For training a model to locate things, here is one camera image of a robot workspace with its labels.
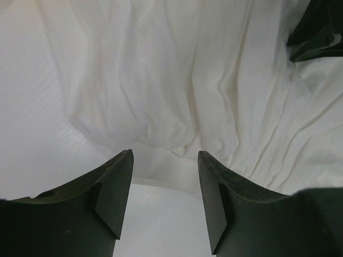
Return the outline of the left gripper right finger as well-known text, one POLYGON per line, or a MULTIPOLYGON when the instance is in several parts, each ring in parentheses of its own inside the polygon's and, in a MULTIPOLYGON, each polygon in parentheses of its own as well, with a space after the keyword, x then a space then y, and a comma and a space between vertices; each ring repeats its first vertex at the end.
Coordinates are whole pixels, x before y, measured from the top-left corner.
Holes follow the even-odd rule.
POLYGON ((198 171, 213 255, 342 256, 342 188, 280 194, 206 151, 198 171))

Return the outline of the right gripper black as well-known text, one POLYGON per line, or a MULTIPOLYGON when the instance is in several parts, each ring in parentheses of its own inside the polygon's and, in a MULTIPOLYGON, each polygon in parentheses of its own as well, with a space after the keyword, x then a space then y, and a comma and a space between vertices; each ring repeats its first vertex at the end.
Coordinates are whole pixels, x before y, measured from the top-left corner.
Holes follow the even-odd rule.
POLYGON ((293 63, 322 57, 341 57, 342 0, 310 1, 289 36, 287 46, 297 47, 289 58, 293 63))

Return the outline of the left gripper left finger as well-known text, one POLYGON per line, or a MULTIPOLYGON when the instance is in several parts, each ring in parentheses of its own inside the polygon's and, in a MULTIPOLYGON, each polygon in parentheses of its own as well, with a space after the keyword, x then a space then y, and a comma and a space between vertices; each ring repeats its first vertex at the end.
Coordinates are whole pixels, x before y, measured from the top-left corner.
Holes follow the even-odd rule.
POLYGON ((1 256, 112 256, 133 172, 124 150, 34 198, 1 200, 1 256))

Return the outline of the white skirt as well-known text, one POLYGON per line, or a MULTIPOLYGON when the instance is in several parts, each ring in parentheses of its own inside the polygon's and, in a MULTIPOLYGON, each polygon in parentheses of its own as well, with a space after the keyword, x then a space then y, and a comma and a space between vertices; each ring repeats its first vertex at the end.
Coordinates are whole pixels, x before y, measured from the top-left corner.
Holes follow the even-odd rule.
POLYGON ((207 151, 291 194, 342 185, 342 59, 293 64, 307 1, 39 1, 68 120, 135 180, 198 191, 207 151))

